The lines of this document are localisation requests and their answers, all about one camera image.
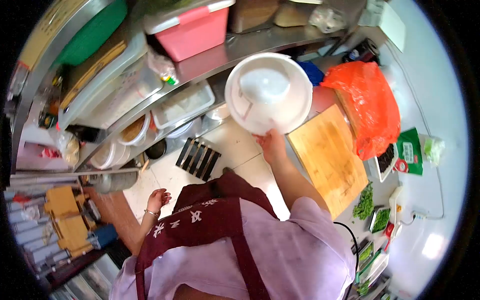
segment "orange plastic bag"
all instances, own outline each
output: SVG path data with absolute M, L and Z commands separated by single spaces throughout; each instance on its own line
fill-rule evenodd
M 322 86 L 337 91 L 361 160 L 379 156 L 400 135 L 400 112 L 392 90 L 375 62 L 354 61 L 330 68 Z

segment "shoe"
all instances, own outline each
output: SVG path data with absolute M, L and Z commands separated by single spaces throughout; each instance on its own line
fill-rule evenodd
M 222 174 L 225 174 L 227 172 L 232 172 L 233 174 L 235 174 L 235 171 L 232 168 L 229 168 L 229 167 L 223 168 Z

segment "bracelet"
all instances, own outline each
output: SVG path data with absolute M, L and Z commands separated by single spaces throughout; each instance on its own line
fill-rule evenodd
M 160 217 L 160 215 L 158 213 L 151 212 L 148 209 L 144 209 L 144 212 L 149 213 L 149 214 L 153 214 L 156 217 Z

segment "maroon apron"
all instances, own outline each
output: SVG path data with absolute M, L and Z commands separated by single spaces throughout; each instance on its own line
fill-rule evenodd
M 138 300 L 146 300 L 144 271 L 158 256 L 172 248 L 206 245 L 226 237 L 231 238 L 250 299 L 270 299 L 243 235 L 240 198 L 277 218 L 265 193 L 233 172 L 184 187 L 173 214 L 159 220 L 144 239 L 135 264 Z

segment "pink plastic container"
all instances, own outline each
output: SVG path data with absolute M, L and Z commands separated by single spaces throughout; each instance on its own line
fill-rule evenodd
M 223 44 L 228 7 L 234 3 L 235 0 L 217 1 L 188 10 L 154 26 L 150 19 L 145 22 L 145 31 L 155 34 L 174 61 L 181 61 Z

